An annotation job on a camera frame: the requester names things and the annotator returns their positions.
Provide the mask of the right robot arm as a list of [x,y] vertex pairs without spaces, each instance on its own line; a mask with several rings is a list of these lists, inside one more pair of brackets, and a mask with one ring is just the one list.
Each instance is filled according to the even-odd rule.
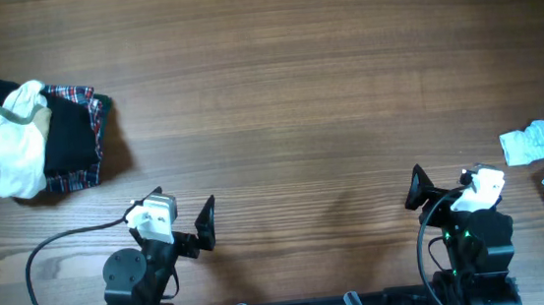
[[[412,168],[405,201],[421,209],[416,260],[428,300],[434,305],[522,305],[515,279],[509,277],[514,257],[513,219],[497,211],[505,185],[504,172],[490,165],[461,171],[458,186],[435,187],[424,169]],[[429,226],[441,229],[451,266],[426,277],[423,256]]]

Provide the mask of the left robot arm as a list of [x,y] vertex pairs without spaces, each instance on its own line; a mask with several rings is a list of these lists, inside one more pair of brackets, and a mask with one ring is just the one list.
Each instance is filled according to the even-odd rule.
[[178,278],[178,259],[197,259],[203,250],[215,247],[214,206],[211,195],[195,220],[196,231],[190,234],[173,230],[177,202],[159,187],[134,200],[123,221],[139,248],[124,248],[106,260],[102,270],[105,305],[173,305],[174,296],[164,291]]

